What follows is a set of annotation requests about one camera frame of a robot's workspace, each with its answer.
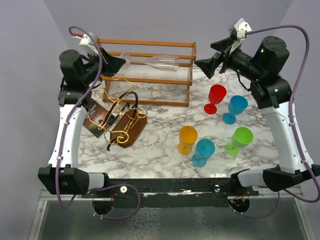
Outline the red plastic wine glass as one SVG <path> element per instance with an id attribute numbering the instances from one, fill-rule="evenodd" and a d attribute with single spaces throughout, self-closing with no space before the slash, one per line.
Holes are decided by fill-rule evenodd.
<path id="1" fill-rule="evenodd" d="M 215 84 L 210 88 L 208 94 L 209 103 L 204 106 L 205 113 L 213 115 L 217 112 L 217 105 L 223 101 L 227 90 L 223 85 Z"/>

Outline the clear wine glass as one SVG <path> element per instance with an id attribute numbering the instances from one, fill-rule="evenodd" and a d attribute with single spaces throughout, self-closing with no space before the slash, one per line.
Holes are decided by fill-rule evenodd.
<path id="1" fill-rule="evenodd" d="M 130 65 L 145 65 L 160 71 L 176 72 L 180 64 L 179 57 L 170 54 L 159 54 L 139 60 L 133 59 L 128 52 L 123 52 L 120 58 L 125 60 L 124 68 L 128 68 Z"/>

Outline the blue plastic wine glass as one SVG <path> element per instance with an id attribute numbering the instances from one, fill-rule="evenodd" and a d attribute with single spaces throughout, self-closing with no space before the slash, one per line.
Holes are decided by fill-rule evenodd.
<path id="1" fill-rule="evenodd" d="M 222 116 L 222 120 L 227 125 L 236 123 L 236 116 L 240 115 L 248 107 L 248 101 L 241 95 L 234 95 L 228 104 L 228 112 Z"/>

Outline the green plastic wine glass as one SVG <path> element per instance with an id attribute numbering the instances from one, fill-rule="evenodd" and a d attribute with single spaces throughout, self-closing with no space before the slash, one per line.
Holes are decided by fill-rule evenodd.
<path id="1" fill-rule="evenodd" d="M 238 127 L 224 149 L 230 156 L 237 156 L 243 148 L 248 146 L 254 139 L 252 131 L 247 127 Z"/>

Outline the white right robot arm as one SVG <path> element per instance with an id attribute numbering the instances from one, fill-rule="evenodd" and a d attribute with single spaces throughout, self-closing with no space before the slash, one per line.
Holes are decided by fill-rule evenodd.
<path id="1" fill-rule="evenodd" d="M 292 96 L 290 84 L 279 72 L 290 53 L 286 43 L 279 37 L 265 37 L 254 56 L 244 53 L 239 47 L 232 50 L 235 40 L 231 37 L 214 42 L 210 47 L 216 53 L 209 59 L 198 59 L 194 63 L 210 79 L 218 66 L 220 73 L 233 70 L 250 80 L 249 91 L 258 108 L 267 119 L 279 163 L 267 169 L 245 169 L 233 173 L 230 191 L 240 196 L 248 187 L 267 187 L 274 192 L 285 190 L 320 175 L 320 166 L 314 164 L 305 146 L 299 148 L 295 133 L 297 123 L 290 120 L 289 103 Z"/>

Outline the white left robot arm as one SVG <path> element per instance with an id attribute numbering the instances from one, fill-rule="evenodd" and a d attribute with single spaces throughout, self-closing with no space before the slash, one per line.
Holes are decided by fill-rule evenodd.
<path id="1" fill-rule="evenodd" d="M 114 76 L 126 62 L 103 48 L 100 52 L 101 57 L 84 56 L 69 49 L 59 56 L 63 73 L 58 94 L 59 127 L 48 165 L 38 170 L 39 180 L 52 195 L 84 195 L 93 190 L 103 198 L 110 193 L 106 173 L 89 173 L 78 168 L 81 130 L 92 96 L 90 84 L 101 75 Z"/>

